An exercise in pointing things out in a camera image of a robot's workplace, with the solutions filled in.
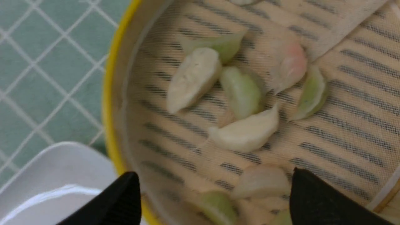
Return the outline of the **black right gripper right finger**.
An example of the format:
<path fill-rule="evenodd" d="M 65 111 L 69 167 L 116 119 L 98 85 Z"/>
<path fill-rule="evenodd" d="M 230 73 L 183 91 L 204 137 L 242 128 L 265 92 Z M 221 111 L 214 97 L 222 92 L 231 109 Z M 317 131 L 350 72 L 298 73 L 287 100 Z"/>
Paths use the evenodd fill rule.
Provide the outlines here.
<path fill-rule="evenodd" d="M 289 210 L 293 225 L 390 225 L 303 168 L 295 168 Z"/>

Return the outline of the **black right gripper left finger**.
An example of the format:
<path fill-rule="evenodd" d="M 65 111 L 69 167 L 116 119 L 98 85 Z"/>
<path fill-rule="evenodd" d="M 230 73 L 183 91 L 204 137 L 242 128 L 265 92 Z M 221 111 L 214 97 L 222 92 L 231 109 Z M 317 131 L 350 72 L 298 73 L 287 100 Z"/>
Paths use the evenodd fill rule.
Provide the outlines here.
<path fill-rule="evenodd" d="M 59 225 L 139 225 L 142 218 L 137 173 L 125 172 Z"/>

